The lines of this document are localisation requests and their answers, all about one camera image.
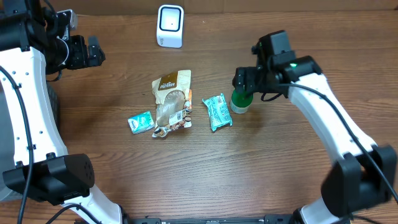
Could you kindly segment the brown snack pouch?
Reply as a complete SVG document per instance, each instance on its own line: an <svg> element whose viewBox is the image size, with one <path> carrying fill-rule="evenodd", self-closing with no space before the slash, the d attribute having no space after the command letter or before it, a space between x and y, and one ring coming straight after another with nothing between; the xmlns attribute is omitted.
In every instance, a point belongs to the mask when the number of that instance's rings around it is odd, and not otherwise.
<svg viewBox="0 0 398 224"><path fill-rule="evenodd" d="M191 79L191 70L179 70L152 82L156 104L154 138L192 126Z"/></svg>

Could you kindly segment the green capped white jar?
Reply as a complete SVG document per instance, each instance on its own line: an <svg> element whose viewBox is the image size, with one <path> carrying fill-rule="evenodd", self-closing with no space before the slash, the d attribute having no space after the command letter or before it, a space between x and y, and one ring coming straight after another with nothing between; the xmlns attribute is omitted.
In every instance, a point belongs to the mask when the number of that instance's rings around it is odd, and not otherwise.
<svg viewBox="0 0 398 224"><path fill-rule="evenodd" d="M244 114L248 111L253 101L253 95L238 93L236 90L231 95L230 107L236 114Z"/></svg>

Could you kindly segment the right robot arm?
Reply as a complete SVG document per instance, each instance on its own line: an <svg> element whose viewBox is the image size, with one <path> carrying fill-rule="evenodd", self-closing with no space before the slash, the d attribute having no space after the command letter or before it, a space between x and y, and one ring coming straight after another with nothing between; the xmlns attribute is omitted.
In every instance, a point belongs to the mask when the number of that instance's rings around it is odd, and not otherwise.
<svg viewBox="0 0 398 224"><path fill-rule="evenodd" d="M252 53L256 65L236 69L231 109L245 113L255 93L264 102L287 98L308 119L332 164L318 200L290 215L266 215L265 222L349 223L358 211L397 198L395 150L378 146L356 125L316 61L297 57L284 30L261 37Z"/></svg>

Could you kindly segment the small teal tissue pack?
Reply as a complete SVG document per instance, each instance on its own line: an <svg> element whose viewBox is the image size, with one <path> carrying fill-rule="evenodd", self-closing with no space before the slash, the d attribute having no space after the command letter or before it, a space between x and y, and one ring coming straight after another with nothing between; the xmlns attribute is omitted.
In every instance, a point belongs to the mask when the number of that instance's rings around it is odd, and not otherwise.
<svg viewBox="0 0 398 224"><path fill-rule="evenodd" d="M150 111L135 115L127 121L133 134L146 132L155 126Z"/></svg>

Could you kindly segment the teal snack bar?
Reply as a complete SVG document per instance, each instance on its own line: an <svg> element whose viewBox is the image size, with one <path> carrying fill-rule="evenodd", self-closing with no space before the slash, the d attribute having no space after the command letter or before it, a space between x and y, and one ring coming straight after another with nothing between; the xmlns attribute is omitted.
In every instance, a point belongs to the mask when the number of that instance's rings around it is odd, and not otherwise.
<svg viewBox="0 0 398 224"><path fill-rule="evenodd" d="M207 107L210 127L213 132L227 124L230 126L233 125L233 120L223 93L212 96L209 99L202 99L202 102Z"/></svg>

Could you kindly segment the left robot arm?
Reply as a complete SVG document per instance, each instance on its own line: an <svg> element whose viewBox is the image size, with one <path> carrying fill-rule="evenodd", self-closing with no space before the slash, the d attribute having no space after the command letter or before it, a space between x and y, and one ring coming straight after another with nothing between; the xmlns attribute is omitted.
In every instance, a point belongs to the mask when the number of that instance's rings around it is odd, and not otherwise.
<svg viewBox="0 0 398 224"><path fill-rule="evenodd" d="M98 39L71 35L78 19L39 0L1 4L1 200L28 199L73 210L84 223L127 223L95 185L86 154L69 154L59 131L59 100L48 75L100 66Z"/></svg>

